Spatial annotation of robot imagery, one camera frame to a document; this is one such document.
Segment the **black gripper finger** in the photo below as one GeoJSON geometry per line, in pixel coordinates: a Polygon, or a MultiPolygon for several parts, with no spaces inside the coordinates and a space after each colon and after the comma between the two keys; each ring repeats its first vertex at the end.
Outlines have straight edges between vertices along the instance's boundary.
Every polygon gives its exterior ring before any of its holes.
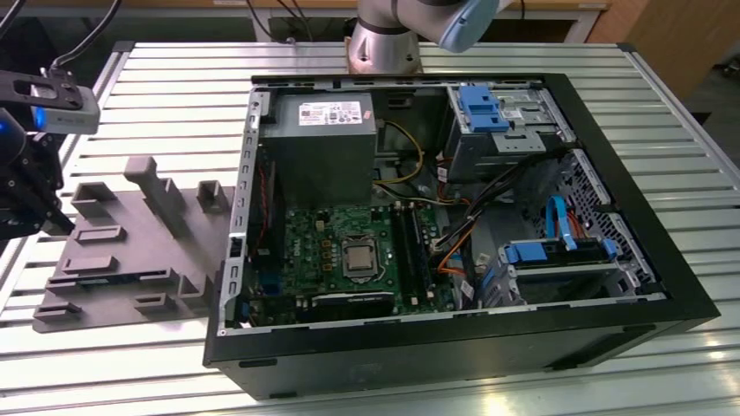
{"type": "Polygon", "coordinates": [[[40,204],[2,204],[2,239],[12,240],[36,234],[44,222],[40,204]]]}
{"type": "Polygon", "coordinates": [[[56,192],[64,186],[59,149],[64,136],[35,133],[27,136],[22,157],[26,181],[32,194],[30,206],[42,222],[42,230],[51,236],[68,236],[75,224],[62,212],[56,192]]]}

